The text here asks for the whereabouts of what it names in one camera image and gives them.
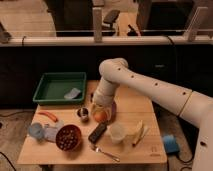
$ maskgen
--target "green tray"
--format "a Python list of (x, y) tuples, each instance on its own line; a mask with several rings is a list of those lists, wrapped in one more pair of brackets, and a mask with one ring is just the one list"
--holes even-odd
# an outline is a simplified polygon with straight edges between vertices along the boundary
[[(72, 88), (81, 90), (75, 99), (67, 100), (64, 95)], [(33, 96), (39, 105), (82, 104), (85, 98), (86, 73), (44, 73)]]

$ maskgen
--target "plastic cup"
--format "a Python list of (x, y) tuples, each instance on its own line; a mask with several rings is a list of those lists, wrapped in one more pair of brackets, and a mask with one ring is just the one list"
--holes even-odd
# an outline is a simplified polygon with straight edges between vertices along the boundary
[(109, 134), (113, 144), (119, 144), (126, 137), (126, 131), (123, 125), (114, 123), (109, 128)]

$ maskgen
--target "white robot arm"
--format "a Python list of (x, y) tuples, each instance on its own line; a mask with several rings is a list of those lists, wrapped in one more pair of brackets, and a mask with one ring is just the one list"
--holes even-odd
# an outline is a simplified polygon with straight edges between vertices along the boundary
[(99, 71), (102, 78), (94, 92), (95, 104), (110, 106), (119, 84), (138, 90), (155, 103), (200, 129), (192, 170), (212, 170), (213, 99), (211, 97), (132, 72), (123, 58), (103, 61)]

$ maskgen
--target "black cord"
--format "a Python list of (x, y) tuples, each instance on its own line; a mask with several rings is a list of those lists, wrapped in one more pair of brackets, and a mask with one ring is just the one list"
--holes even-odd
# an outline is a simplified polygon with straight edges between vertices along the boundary
[(10, 164), (10, 166), (13, 168), (14, 171), (16, 171), (16, 168), (13, 166), (12, 162), (9, 160), (9, 158), (3, 153), (0, 151), (0, 154), (2, 156), (4, 156), (4, 158), (8, 161), (8, 163)]
[(175, 55), (175, 81), (177, 83), (177, 79), (178, 79), (178, 54), (177, 54), (177, 48), (176, 48), (176, 45), (175, 45), (175, 42), (171, 39), (170, 36), (167, 36), (167, 35), (162, 35), (164, 37), (166, 37), (171, 45), (173, 46), (173, 49), (174, 49), (174, 55)]
[(16, 115), (16, 114), (25, 113), (25, 112), (34, 112), (34, 111), (25, 111), (25, 110), (23, 110), (23, 111), (18, 111), (18, 112), (10, 113), (8, 115), (0, 114), (0, 117), (7, 118), (7, 117), (10, 117), (10, 116), (13, 116), (13, 115)]
[(169, 169), (170, 169), (170, 167), (169, 167), (169, 158), (167, 158), (166, 169), (167, 169), (167, 171), (169, 171)]
[(27, 38), (27, 36), (23, 36), (23, 37), (22, 37), (22, 41), (21, 41), (22, 47), (24, 47), (24, 39), (25, 39), (25, 38)]
[(191, 167), (188, 167), (188, 166), (185, 166), (185, 167), (182, 167), (181, 169), (180, 169), (180, 171), (183, 171), (183, 170), (185, 170), (185, 169), (192, 169)]
[(183, 160), (183, 159), (181, 159), (179, 154), (176, 154), (175, 156), (183, 164), (189, 164), (194, 159), (194, 155), (192, 155), (192, 157), (189, 160)]

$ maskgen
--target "small bowl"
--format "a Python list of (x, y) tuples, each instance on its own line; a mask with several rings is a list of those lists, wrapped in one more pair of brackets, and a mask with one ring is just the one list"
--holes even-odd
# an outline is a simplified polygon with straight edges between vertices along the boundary
[(75, 149), (81, 140), (81, 130), (76, 125), (66, 125), (56, 134), (56, 145), (63, 151)]

